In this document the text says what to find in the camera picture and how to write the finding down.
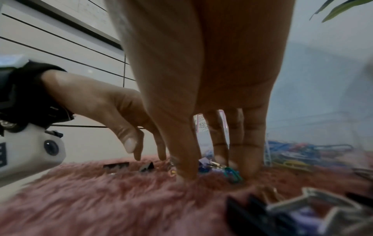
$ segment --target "white wall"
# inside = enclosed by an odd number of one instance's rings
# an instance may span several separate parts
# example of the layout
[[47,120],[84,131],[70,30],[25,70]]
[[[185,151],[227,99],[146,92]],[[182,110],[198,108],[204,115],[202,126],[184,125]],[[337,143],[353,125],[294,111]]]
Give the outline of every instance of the white wall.
[[274,86],[268,123],[349,112],[361,142],[373,150],[373,2],[321,23],[336,0],[298,0],[281,73]]
[[[0,54],[26,54],[30,58],[58,65],[68,72],[103,82],[136,89],[130,65],[122,50],[105,44],[14,0],[4,1],[0,12]],[[64,134],[65,162],[131,157],[116,136],[102,124],[77,116],[51,127]],[[146,130],[143,154],[156,154],[153,135]],[[22,184],[43,173],[0,188],[0,201],[14,194]]]

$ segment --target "plant leaf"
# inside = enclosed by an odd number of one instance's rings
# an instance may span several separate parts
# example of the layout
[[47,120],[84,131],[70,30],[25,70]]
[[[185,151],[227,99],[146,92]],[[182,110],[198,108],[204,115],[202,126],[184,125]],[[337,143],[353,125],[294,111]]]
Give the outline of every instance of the plant leaf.
[[320,11],[324,10],[327,6],[329,6],[330,3],[332,3],[334,0],[327,0],[312,16],[316,15]]
[[327,15],[325,17],[325,19],[322,20],[322,22],[331,20],[334,17],[336,17],[337,15],[341,14],[342,12],[347,11],[348,9],[350,9],[352,7],[363,5],[363,4],[366,4],[366,3],[371,2],[371,1],[373,1],[373,0],[348,0],[344,3],[342,3],[341,5],[336,6],[333,10],[331,10],[329,15]]

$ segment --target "faux fur rug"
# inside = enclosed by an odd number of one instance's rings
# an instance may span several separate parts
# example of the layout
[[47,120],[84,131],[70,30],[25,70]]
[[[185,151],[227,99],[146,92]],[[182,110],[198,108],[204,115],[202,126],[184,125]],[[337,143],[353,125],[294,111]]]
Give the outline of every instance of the faux fur rug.
[[244,203],[256,184],[271,185],[285,197],[316,187],[338,194],[369,193],[369,182],[351,174],[305,173],[267,168],[245,186],[231,185],[216,173],[188,185],[175,183],[168,161],[153,160],[151,173],[137,170],[150,160],[131,162],[111,175],[96,161],[63,164],[0,206],[0,235],[233,235],[225,222],[225,200]]

